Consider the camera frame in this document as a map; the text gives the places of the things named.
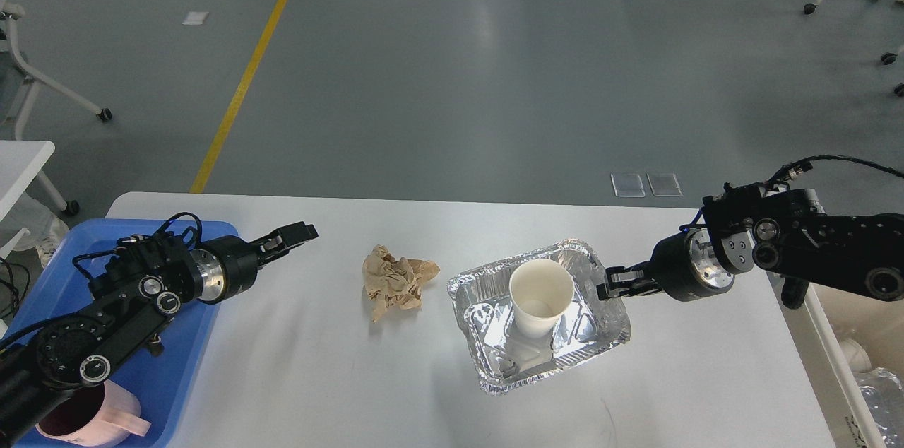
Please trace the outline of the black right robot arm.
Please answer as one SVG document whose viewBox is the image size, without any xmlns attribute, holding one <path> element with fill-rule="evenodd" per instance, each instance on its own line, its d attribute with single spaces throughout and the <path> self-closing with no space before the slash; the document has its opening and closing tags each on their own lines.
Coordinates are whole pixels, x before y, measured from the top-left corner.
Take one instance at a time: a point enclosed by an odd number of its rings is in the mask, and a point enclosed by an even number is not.
<svg viewBox="0 0 904 448">
<path fill-rule="evenodd" d="M 903 296 L 900 213 L 832 216 L 813 189 L 789 184 L 815 162 L 855 163 L 902 177 L 902 172 L 848 155 L 811 155 L 782 165 L 767 180 L 724 184 L 703 198 L 694 219 L 659 241 L 650 258 L 612 266 L 596 287 L 600 300 L 668 294 L 678 301 L 708 299 L 759 269 L 781 277 L 780 299 L 801 307 L 812 283 L 878 301 Z"/>
</svg>

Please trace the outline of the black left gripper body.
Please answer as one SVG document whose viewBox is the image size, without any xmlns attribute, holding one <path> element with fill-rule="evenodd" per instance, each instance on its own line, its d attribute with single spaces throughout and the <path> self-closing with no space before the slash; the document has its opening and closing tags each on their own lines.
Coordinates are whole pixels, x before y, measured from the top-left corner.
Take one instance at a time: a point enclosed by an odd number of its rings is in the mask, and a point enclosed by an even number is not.
<svg viewBox="0 0 904 448">
<path fill-rule="evenodd" d="M 234 235 L 200 243 L 191 258 L 200 273 L 198 300 L 209 305 L 251 289 L 261 267 L 258 248 Z"/>
</svg>

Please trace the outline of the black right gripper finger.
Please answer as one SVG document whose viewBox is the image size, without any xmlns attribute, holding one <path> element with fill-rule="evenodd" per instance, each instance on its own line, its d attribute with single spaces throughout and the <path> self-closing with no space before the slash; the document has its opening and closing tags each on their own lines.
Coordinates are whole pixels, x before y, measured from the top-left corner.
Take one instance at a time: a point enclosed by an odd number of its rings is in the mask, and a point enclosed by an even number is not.
<svg viewBox="0 0 904 448">
<path fill-rule="evenodd" d="M 625 283 L 602 283 L 597 287 L 597 298 L 600 301 L 619 299 L 620 297 L 638 297 L 662 293 L 664 290 L 658 283 L 650 280 L 634 280 Z"/>
<path fill-rule="evenodd" d="M 655 285 L 655 279 L 648 276 L 645 264 L 635 266 L 611 266 L 606 268 L 606 277 L 610 286 L 646 286 Z"/>
</svg>

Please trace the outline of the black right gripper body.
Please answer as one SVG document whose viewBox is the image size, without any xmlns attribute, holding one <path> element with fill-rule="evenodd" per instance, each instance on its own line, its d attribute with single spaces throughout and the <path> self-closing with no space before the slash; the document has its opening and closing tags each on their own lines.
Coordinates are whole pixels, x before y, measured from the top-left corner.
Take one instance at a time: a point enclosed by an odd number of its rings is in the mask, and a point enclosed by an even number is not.
<svg viewBox="0 0 904 448">
<path fill-rule="evenodd" d="M 659 242 L 650 259 L 653 280 L 672 299 L 694 301 L 731 290 L 735 276 L 720 264 L 709 232 L 693 229 Z"/>
</svg>

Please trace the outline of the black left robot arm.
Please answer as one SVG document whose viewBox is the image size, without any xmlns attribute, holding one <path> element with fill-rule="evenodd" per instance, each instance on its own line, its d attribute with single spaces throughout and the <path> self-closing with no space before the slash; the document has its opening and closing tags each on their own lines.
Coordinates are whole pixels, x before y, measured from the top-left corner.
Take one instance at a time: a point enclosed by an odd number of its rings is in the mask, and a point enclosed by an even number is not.
<svg viewBox="0 0 904 448">
<path fill-rule="evenodd" d="M 87 306 L 32 323 L 2 341 L 2 445 L 11 447 L 78 391 L 107 383 L 139 349 L 160 355 L 160 335 L 195 302 L 215 305 L 251 289 L 258 272 L 319 236 L 300 222 L 253 241 L 236 235 L 203 239 L 190 214 L 183 232 L 175 213 L 149 235 L 76 255 Z"/>
</svg>

